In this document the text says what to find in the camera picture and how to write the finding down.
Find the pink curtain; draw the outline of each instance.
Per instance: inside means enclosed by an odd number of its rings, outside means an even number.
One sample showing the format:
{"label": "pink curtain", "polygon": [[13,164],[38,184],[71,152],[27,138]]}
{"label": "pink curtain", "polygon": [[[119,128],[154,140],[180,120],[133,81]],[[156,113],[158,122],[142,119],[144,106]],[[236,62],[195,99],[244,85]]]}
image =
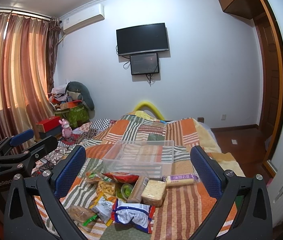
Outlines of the pink curtain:
{"label": "pink curtain", "polygon": [[47,97],[46,54],[48,22],[0,14],[0,140],[33,129],[53,116]]}

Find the curtain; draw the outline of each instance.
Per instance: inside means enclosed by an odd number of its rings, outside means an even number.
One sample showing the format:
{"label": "curtain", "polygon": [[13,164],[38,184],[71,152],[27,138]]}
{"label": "curtain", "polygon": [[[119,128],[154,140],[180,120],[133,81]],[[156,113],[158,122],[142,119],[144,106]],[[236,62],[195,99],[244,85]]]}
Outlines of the curtain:
{"label": "curtain", "polygon": [[47,92],[50,93],[54,88],[54,73],[57,61],[58,38],[60,33],[59,18],[53,17],[49,22],[47,37]]}
{"label": "curtain", "polygon": [[0,140],[53,116],[46,94],[48,22],[0,14]]}

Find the stuffed toy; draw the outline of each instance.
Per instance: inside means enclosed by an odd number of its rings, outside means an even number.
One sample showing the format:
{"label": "stuffed toy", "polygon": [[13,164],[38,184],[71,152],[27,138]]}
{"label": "stuffed toy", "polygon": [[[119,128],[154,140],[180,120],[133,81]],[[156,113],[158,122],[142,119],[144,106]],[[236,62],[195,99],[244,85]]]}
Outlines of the stuffed toy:
{"label": "stuffed toy", "polygon": [[62,127],[62,136],[67,140],[73,133],[73,130],[71,129],[69,122],[65,119],[59,120],[59,123]]}

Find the small monitor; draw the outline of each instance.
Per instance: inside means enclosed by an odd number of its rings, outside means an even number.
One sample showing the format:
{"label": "small monitor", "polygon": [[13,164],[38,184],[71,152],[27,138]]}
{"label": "small monitor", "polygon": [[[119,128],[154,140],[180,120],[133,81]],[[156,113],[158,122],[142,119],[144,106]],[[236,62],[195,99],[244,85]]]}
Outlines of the small monitor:
{"label": "small monitor", "polygon": [[159,73],[157,53],[145,53],[130,56],[130,69],[132,75]]}

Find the blue gripper pad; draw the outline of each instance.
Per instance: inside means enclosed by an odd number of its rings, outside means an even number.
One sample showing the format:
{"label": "blue gripper pad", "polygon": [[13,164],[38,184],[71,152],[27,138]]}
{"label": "blue gripper pad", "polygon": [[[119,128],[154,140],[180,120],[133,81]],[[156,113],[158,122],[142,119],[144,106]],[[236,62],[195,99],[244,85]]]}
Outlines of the blue gripper pad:
{"label": "blue gripper pad", "polygon": [[32,139],[33,137],[34,137],[34,131],[31,129],[28,129],[12,137],[9,144],[11,147],[17,147],[18,145],[21,145],[22,143]]}
{"label": "blue gripper pad", "polygon": [[50,185],[57,198],[67,195],[85,161],[85,148],[77,145],[65,160],[59,161],[55,166]]}
{"label": "blue gripper pad", "polygon": [[195,146],[191,149],[191,162],[208,194],[219,200],[226,184],[226,179],[223,175],[224,170],[215,160],[209,158],[200,146]]}

